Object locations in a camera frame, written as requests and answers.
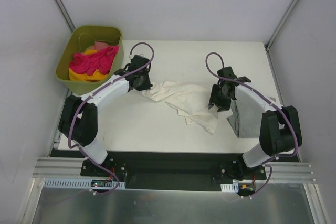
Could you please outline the white t shirt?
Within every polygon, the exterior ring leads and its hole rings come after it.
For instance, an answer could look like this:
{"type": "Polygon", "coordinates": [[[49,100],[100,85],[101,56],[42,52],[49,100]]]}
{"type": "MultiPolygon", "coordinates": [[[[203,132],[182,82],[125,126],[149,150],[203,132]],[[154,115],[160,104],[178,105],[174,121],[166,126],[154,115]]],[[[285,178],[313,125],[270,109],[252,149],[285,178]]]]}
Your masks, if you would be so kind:
{"type": "Polygon", "coordinates": [[[209,91],[198,84],[176,81],[154,83],[142,94],[154,102],[163,102],[177,111],[187,125],[197,124],[210,135],[216,132],[218,112],[208,108],[209,91]]]}

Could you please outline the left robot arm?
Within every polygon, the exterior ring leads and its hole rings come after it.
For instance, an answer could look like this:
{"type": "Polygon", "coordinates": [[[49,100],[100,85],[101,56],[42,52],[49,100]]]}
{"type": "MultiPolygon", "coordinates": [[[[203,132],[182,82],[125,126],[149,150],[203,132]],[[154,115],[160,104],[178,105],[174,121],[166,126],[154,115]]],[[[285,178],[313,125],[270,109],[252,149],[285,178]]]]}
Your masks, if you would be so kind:
{"type": "Polygon", "coordinates": [[[81,96],[70,95],[64,104],[58,130],[68,138],[70,149],[77,147],[93,161],[92,169],[99,176],[110,173],[107,150],[97,140],[98,112],[131,90],[151,88],[149,77],[151,60],[134,55],[131,62],[117,70],[107,82],[81,96]]]}

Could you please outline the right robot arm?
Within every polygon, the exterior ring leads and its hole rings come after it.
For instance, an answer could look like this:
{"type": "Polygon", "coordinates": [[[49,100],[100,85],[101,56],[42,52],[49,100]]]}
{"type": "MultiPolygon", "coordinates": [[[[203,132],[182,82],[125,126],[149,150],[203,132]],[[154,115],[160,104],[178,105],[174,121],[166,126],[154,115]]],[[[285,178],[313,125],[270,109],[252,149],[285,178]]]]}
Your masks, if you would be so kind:
{"type": "Polygon", "coordinates": [[[220,112],[231,110],[227,118],[238,138],[256,138],[259,142],[241,154],[236,173],[248,179],[255,167],[277,157],[293,157],[302,144],[298,111],[283,106],[258,91],[247,77],[237,77],[231,67],[223,67],[214,74],[208,107],[220,112]]]}

